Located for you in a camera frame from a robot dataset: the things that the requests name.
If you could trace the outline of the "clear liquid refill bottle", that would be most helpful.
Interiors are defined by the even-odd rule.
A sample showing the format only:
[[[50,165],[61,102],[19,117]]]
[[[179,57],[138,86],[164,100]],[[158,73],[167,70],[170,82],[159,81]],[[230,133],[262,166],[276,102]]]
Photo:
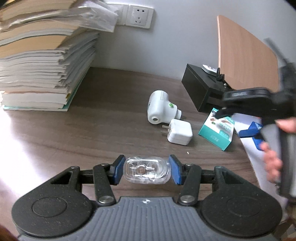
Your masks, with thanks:
[[[124,178],[135,184],[165,184],[171,178],[171,165],[160,157],[130,157],[123,165]]]

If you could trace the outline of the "teal bandage box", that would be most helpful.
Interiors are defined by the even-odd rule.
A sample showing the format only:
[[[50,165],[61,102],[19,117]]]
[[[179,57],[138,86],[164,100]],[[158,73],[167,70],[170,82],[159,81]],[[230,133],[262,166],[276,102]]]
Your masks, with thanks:
[[[217,109],[213,108],[202,125],[199,135],[225,151],[232,142],[235,121],[230,117],[215,118]]]

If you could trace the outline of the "white square charger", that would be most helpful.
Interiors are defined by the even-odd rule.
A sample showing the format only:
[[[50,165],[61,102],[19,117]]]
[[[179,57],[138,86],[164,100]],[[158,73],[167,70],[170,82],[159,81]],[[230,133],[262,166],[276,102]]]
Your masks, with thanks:
[[[191,124],[184,120],[172,119],[169,125],[162,125],[167,140],[170,143],[187,146],[193,137]]]

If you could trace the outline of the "white plug-in repellent heater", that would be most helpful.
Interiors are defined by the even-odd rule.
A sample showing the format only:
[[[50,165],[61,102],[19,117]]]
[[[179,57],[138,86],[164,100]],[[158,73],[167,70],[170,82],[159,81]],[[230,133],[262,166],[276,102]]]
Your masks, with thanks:
[[[171,120],[180,120],[182,111],[169,101],[169,95],[163,90],[154,91],[147,105],[147,119],[153,125],[169,124]]]

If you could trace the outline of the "orange white cardboard box lid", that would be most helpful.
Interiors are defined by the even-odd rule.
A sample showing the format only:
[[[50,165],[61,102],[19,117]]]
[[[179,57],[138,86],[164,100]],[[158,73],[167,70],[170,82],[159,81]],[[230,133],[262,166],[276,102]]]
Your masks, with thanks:
[[[252,122],[261,123],[260,118],[240,113],[233,114],[232,119],[235,121],[234,128],[237,133],[241,130],[248,129]],[[246,150],[247,156],[249,157],[260,188],[273,196],[280,203],[285,204],[287,199],[279,196],[275,185],[267,181],[263,161],[263,152],[256,148],[252,138],[241,138],[240,140]]]

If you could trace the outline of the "wooden book stand board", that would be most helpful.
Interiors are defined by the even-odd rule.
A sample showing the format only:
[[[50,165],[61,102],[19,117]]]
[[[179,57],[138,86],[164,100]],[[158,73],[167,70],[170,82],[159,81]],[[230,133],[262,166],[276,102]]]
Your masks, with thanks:
[[[217,16],[218,67],[226,83],[235,90],[265,87],[280,89],[278,59],[252,33],[231,19]]]

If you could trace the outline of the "black monitor riser shelf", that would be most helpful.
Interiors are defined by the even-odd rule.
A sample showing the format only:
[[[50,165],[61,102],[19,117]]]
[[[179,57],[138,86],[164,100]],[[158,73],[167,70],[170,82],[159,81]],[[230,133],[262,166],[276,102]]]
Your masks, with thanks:
[[[218,81],[216,76],[192,64],[187,64],[182,84],[197,111],[202,113],[222,108],[222,96],[231,90],[226,82]]]

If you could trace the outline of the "stack of books and papers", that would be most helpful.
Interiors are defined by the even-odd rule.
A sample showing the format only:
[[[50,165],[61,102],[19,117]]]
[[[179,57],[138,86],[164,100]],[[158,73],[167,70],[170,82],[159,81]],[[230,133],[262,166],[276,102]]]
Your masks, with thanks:
[[[118,13],[102,1],[1,1],[1,107],[67,111]]]

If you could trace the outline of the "white wall socket right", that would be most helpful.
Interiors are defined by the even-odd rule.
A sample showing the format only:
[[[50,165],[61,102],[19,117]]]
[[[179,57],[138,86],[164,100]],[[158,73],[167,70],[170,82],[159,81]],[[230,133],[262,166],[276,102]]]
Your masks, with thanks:
[[[129,5],[125,25],[129,27],[149,29],[151,27],[153,14],[153,8]]]

